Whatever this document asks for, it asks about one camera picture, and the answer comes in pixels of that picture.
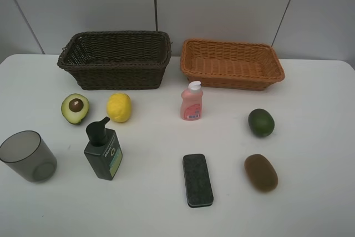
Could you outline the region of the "pink lotion bottle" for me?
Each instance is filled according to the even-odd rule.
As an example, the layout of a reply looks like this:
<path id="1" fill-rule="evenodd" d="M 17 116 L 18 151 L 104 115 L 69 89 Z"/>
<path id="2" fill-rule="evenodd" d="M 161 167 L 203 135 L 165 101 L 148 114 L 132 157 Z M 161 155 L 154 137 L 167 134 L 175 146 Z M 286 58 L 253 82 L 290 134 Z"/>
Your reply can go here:
<path id="1" fill-rule="evenodd" d="M 190 82 L 188 87 L 181 94 L 182 104 L 180 116 L 183 120 L 193 121 L 201 118 L 202 96 L 201 82 Z"/>

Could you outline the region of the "yellow lemon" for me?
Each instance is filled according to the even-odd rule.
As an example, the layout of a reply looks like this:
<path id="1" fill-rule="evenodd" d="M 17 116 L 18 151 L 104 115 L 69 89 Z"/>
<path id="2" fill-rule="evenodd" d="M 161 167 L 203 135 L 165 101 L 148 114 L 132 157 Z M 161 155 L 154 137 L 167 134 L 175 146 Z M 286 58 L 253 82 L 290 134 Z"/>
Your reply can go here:
<path id="1" fill-rule="evenodd" d="M 106 103 L 108 117 L 117 123 L 126 122 L 131 115 L 131 99 L 125 93 L 112 94 Z"/>

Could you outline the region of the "whole green avocado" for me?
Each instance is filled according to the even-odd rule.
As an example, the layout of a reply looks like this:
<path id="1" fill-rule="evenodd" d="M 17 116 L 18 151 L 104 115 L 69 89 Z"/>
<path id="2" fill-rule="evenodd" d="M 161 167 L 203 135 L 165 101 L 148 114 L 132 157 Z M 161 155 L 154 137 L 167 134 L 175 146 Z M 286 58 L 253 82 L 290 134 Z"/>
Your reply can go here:
<path id="1" fill-rule="evenodd" d="M 264 109 L 253 110 L 248 115 L 248 124 L 252 133 L 260 138 L 269 136 L 275 128 L 273 117 Z"/>

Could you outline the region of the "dark felt board eraser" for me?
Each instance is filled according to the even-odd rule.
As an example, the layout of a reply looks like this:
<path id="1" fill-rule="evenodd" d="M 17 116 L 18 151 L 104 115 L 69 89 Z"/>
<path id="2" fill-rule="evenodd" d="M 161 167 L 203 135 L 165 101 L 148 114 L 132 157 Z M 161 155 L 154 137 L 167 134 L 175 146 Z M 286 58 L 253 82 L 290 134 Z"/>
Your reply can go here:
<path id="1" fill-rule="evenodd" d="M 211 206 L 214 202 L 209 171 L 203 154 L 182 158 L 187 204 L 191 208 Z"/>

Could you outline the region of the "dark green pump bottle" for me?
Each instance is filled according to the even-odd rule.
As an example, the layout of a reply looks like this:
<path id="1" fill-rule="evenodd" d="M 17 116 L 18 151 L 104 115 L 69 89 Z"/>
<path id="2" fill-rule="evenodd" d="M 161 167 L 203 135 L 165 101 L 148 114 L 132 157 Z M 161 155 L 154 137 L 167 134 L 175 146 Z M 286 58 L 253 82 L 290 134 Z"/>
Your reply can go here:
<path id="1" fill-rule="evenodd" d="M 85 130 L 89 141 L 84 155 L 97 177 L 104 180 L 113 180 L 123 158 L 116 132 L 106 128 L 109 121 L 105 117 L 90 123 Z"/>

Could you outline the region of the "halved avocado with pit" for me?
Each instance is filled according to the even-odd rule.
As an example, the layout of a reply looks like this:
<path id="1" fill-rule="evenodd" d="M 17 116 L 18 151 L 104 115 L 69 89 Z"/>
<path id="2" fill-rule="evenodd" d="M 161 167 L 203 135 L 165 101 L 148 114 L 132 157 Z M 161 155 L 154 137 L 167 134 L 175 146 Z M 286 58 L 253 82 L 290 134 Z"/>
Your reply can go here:
<path id="1" fill-rule="evenodd" d="M 81 94 L 71 94 L 63 100 L 61 112 L 70 124 L 80 124 L 89 111 L 89 101 Z"/>

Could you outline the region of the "brown kiwi fruit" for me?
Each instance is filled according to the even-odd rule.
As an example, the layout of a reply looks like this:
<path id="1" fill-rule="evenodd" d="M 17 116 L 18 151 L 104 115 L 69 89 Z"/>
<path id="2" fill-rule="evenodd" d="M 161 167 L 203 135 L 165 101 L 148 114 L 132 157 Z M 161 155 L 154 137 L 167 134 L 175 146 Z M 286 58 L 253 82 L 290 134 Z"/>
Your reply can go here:
<path id="1" fill-rule="evenodd" d="M 261 154 L 246 158 L 244 168 L 252 186 L 263 193 L 273 191 L 278 186 L 277 173 L 270 161 Z"/>

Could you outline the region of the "grey translucent plastic cup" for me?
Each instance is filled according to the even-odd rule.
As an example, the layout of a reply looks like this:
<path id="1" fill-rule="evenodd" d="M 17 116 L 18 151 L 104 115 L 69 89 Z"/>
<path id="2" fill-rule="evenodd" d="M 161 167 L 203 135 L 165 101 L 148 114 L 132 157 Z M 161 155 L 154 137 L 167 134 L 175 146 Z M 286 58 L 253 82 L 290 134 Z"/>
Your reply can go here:
<path id="1" fill-rule="evenodd" d="M 1 144 L 1 161 L 31 183 L 49 180 L 57 169 L 57 159 L 39 133 L 25 130 Z"/>

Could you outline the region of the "orange wicker basket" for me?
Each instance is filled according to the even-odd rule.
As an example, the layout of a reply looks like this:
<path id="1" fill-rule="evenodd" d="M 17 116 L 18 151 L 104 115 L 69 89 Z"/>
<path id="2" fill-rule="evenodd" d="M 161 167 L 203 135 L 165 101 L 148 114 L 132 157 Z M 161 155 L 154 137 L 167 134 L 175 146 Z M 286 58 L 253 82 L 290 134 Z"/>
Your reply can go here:
<path id="1" fill-rule="evenodd" d="M 189 82 L 214 88 L 262 91 L 285 78 L 274 49 L 261 43 L 187 39 L 180 69 Z"/>

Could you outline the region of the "dark brown wicker basket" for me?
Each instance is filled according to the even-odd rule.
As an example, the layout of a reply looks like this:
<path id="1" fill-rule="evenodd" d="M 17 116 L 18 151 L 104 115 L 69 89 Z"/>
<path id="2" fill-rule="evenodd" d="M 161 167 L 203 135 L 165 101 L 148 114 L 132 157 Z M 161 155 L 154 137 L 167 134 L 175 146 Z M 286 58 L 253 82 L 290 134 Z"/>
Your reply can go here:
<path id="1" fill-rule="evenodd" d="M 57 65 L 84 90 L 147 90 L 160 87 L 170 58 L 165 32 L 81 32 L 63 48 Z"/>

